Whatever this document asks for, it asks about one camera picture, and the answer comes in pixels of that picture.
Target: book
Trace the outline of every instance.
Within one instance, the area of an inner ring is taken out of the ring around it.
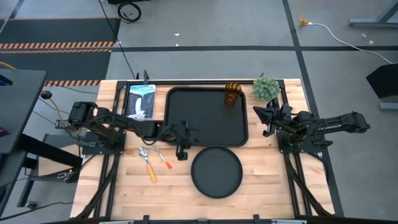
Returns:
[[[131,85],[126,116],[133,119],[152,119],[155,106],[155,85]]]

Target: orange striped tape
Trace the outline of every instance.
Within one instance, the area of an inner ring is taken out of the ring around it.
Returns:
[[[98,86],[101,80],[60,80],[46,81],[44,86]]]
[[[106,17],[76,17],[76,18],[14,18],[10,21],[21,21],[21,20],[61,20],[61,19],[106,19]],[[108,17],[108,19],[120,19],[119,16]]]
[[[110,49],[87,50],[8,50],[0,51],[0,54],[54,54],[54,53],[82,53],[82,52],[112,52]]]
[[[62,42],[62,43],[0,43],[0,49],[52,49],[71,47],[112,47],[113,41]]]

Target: round black plate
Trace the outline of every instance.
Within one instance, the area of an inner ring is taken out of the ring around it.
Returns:
[[[241,185],[242,164],[229,149],[211,146],[194,158],[191,176],[195,187],[202,194],[211,198],[225,198]]]

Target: black tray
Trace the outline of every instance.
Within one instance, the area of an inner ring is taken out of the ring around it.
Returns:
[[[248,141],[244,93],[233,106],[224,103],[224,88],[174,87],[166,97],[165,124],[188,121],[194,146],[242,146]]]

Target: wooden table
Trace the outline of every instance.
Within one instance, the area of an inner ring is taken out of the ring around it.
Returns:
[[[293,113],[308,110],[301,81],[285,79],[284,82]],[[116,80],[101,82],[96,102],[98,106],[112,108],[116,83]],[[174,86],[156,86],[154,119],[163,120],[165,97],[172,87]],[[202,195],[193,185],[190,166],[193,158],[203,148],[191,148],[188,160],[178,161],[175,147],[163,142],[157,145],[173,169],[168,170],[160,157],[149,150],[149,161],[158,179],[153,184],[145,162],[139,157],[138,148],[144,144],[134,133],[127,132],[126,150],[119,163],[112,220],[142,220],[144,215],[150,215],[151,220],[252,219],[254,214],[259,214],[260,218],[294,217],[284,159],[279,152],[276,135],[268,138],[262,136],[266,126],[261,124],[252,109],[255,105],[265,104],[253,97],[252,85],[243,85],[242,88],[246,94],[249,140],[243,147],[231,148],[243,166],[244,176],[239,189],[223,199]],[[333,213],[322,163],[306,154],[302,154],[301,158],[308,188],[323,207]],[[96,156],[81,171],[71,217],[78,215],[96,192],[102,161],[103,156]],[[299,190],[297,195],[301,214],[304,214]],[[104,199],[107,199],[107,192],[104,193]],[[101,215],[105,211],[104,199]]]

